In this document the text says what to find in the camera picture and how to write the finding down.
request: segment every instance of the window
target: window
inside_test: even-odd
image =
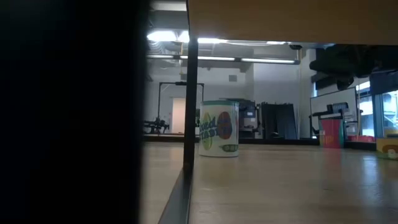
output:
[[[317,84],[313,83],[312,84],[312,97],[317,97],[317,96],[318,96]]]
[[[359,94],[359,109],[362,111],[362,135],[365,136],[374,136],[373,103],[369,92],[370,86],[370,82],[364,82],[356,86],[356,91]]]
[[[398,133],[397,123],[397,94],[398,91],[391,91],[389,93],[383,93],[383,126],[384,135]]]

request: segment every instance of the colorful label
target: colorful label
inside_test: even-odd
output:
[[[202,140],[203,147],[206,150],[211,148],[213,144],[213,137],[218,136],[221,139],[229,139],[232,134],[231,117],[228,112],[222,112],[216,117],[210,117],[209,113],[205,113],[202,124],[200,125],[200,139]]]
[[[238,156],[239,105],[235,102],[227,103],[217,101],[208,105],[202,104],[199,155]]]

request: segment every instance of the fluorescent light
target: fluorescent light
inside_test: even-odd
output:
[[[199,44],[219,44],[226,43],[227,40],[221,40],[217,38],[198,38]]]
[[[229,57],[204,57],[204,56],[199,56],[199,60],[219,60],[219,61],[233,61],[235,58],[229,58]]]
[[[147,55],[147,58],[173,59],[173,55]]]
[[[188,43],[189,42],[189,33],[188,31],[183,31],[181,35],[177,39],[179,42]]]
[[[286,44],[289,42],[286,41],[267,41],[267,44],[274,44],[274,45],[279,45],[279,44]]]
[[[152,41],[176,41],[177,37],[173,31],[159,30],[147,35]]]
[[[261,58],[242,58],[242,62],[258,62],[258,63],[295,63],[294,60],[281,59],[261,59]]]
[[[184,2],[178,1],[154,1],[150,4],[150,6],[159,11],[186,11],[187,5]]]

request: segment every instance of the black pole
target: black pole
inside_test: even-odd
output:
[[[205,100],[205,84],[201,85],[201,100]]]
[[[159,83],[159,93],[157,96],[157,117],[160,117],[160,88],[162,87],[162,82]]]
[[[195,155],[195,116],[198,84],[198,39],[190,38],[188,45],[187,98],[185,102],[184,169],[193,169]]]

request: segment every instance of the white wall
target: white wall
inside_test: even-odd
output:
[[[298,65],[254,64],[256,103],[292,103],[297,124],[299,103]]]
[[[185,98],[173,98],[173,112],[170,128],[172,133],[184,133]]]
[[[166,68],[159,67],[150,68],[150,76],[156,82],[177,82],[180,80],[179,73],[181,68]],[[182,72],[186,73],[187,68],[183,67]],[[229,82],[229,75],[237,75],[237,82]],[[198,83],[205,85],[228,85],[228,86],[241,86],[244,85],[245,73],[240,72],[238,68],[198,68]]]
[[[310,69],[310,62],[316,59],[315,49],[308,49],[305,57],[301,61],[301,82],[300,85],[300,110],[299,110],[299,134],[300,138],[310,137],[310,98],[313,96],[313,84],[311,83],[311,76],[316,74],[316,71]]]
[[[245,99],[254,100],[254,64],[247,70],[244,76]]]

